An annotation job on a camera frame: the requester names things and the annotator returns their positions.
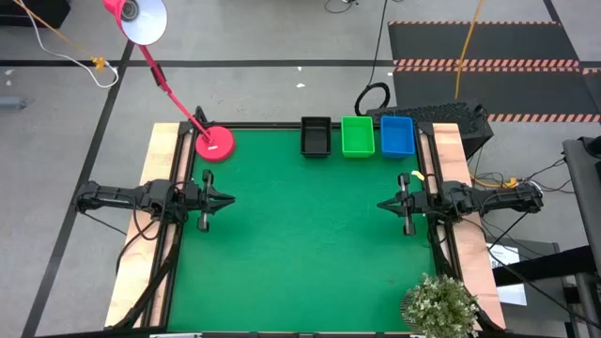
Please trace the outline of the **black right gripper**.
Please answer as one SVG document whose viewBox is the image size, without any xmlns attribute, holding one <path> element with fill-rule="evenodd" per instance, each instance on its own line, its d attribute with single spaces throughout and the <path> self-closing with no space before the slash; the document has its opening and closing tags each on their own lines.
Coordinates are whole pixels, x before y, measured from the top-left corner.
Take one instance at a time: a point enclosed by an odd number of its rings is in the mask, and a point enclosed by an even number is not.
<svg viewBox="0 0 601 338">
<path fill-rule="evenodd" d="M 388 210 L 398 217 L 405 218 L 404 234 L 414 236 L 416 229 L 412 220 L 413 214 L 432 214 L 446 220 L 450 217 L 444 213 L 440 207 L 435 206 L 435 201 L 427 192 L 410 192 L 408 187 L 410 183 L 409 173 L 403 173 L 398 176 L 398 183 L 401 188 L 400 195 L 377 203 L 378 208 Z"/>
</svg>

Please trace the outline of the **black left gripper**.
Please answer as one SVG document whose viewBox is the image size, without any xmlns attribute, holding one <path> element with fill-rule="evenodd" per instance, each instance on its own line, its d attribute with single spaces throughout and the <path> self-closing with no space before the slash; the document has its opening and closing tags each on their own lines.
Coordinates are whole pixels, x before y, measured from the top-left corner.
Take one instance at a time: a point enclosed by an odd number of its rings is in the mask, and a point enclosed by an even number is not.
<svg viewBox="0 0 601 338">
<path fill-rule="evenodd" d="M 193 180 L 189 180 L 183 186 L 185 204 L 188 210 L 199 210 L 198 230 L 207 233 L 209 231 L 208 215 L 210 200 L 213 197 L 213 213 L 235 203 L 236 197 L 230 194 L 218 192 L 213 189 L 214 175 L 209 169 L 205 169 L 202 175 L 202 185 L 199 186 Z"/>
</svg>

